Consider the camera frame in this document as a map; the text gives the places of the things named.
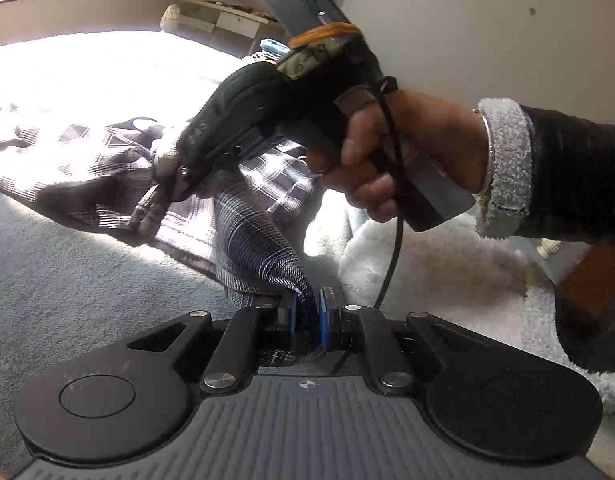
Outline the person's right hand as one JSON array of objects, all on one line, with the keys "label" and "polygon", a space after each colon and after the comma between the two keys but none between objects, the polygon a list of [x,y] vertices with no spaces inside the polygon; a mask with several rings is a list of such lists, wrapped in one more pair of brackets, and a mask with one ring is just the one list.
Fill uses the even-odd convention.
[{"label": "person's right hand", "polygon": [[[486,126],[477,112],[411,90],[389,94],[387,104],[405,160],[425,157],[464,190],[472,194],[481,190],[490,148]],[[324,177],[327,188],[343,193],[352,206],[366,210],[380,223],[397,215],[396,183],[373,166],[368,156],[388,137],[385,116],[377,103],[371,103],[349,119],[338,160],[316,152],[307,154],[307,166]]]}]

